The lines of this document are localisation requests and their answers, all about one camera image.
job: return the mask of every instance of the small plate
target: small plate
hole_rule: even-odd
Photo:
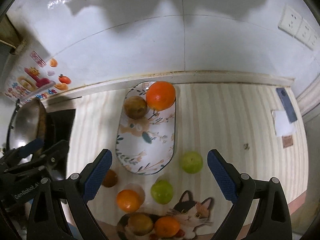
[[[149,87],[155,82],[144,82],[129,91],[126,98],[146,99]],[[149,110],[138,120],[127,117],[122,109],[116,155],[121,164],[135,174],[151,175],[162,170],[172,159],[174,149],[176,106],[160,112]]]

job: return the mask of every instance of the kiwi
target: kiwi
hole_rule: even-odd
[[[131,119],[141,119],[148,112],[147,102],[139,96],[132,96],[124,101],[124,112]]]

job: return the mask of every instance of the table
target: table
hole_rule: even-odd
[[[253,84],[179,84],[176,105],[175,150],[171,162],[154,175],[135,175],[126,171],[113,155],[113,169],[119,182],[112,188],[100,187],[88,206],[94,217],[102,221],[114,235],[114,226],[124,215],[115,204],[119,191],[129,183],[141,185],[146,194],[139,211],[166,214],[185,190],[202,202],[213,197],[211,226],[197,229],[198,235],[214,233],[227,215],[231,202],[226,201],[207,165],[195,175],[178,167],[179,156],[195,150],[206,160],[211,149],[217,149],[240,173],[254,179],[279,178],[287,202],[297,199],[307,189],[308,148],[302,117],[290,88],[286,88],[298,117],[294,123],[294,145],[283,149],[282,139],[274,132],[272,110],[283,110],[275,86]],[[130,89],[105,91],[78,99],[76,117],[70,139],[67,176],[80,172],[103,148],[114,154],[117,129],[124,97]],[[168,179],[175,189],[172,201],[159,205],[150,195],[158,177]],[[257,201],[244,225],[252,222]]]

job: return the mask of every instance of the blue gripper pad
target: blue gripper pad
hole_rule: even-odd
[[[93,163],[87,164],[82,170],[79,184],[80,187],[82,187],[82,199],[84,203],[94,199],[111,164],[112,153],[104,149]]]
[[[41,149],[43,145],[44,141],[40,138],[36,138],[27,145],[19,148],[19,156],[21,158],[27,158],[30,154],[33,154],[37,150]]]
[[[214,151],[216,150],[211,150],[208,152],[207,163],[209,169],[216,179],[225,199],[235,204],[238,200],[236,183],[231,179],[225,167],[215,155]]]

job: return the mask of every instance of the cat print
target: cat print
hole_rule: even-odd
[[[173,216],[180,223],[180,229],[184,232],[183,237],[175,237],[175,239],[193,239],[196,237],[196,228],[211,225],[210,212],[213,203],[214,200],[211,197],[201,203],[194,201],[191,191],[186,190],[179,202],[168,212],[168,215]]]
[[[206,198],[202,202],[193,200],[192,192],[186,190],[182,193],[179,202],[167,212],[167,216],[174,217],[180,223],[179,236],[182,237],[171,237],[166,238],[171,240],[181,239],[193,239],[196,237],[196,229],[203,225],[211,225],[210,213],[213,207],[214,200],[212,197]],[[136,236],[128,227],[128,220],[133,213],[125,214],[116,226],[116,231],[121,240],[150,240],[151,235],[155,235],[155,231],[152,230],[150,233],[144,236]],[[153,223],[155,223],[160,217],[155,214],[147,214]]]

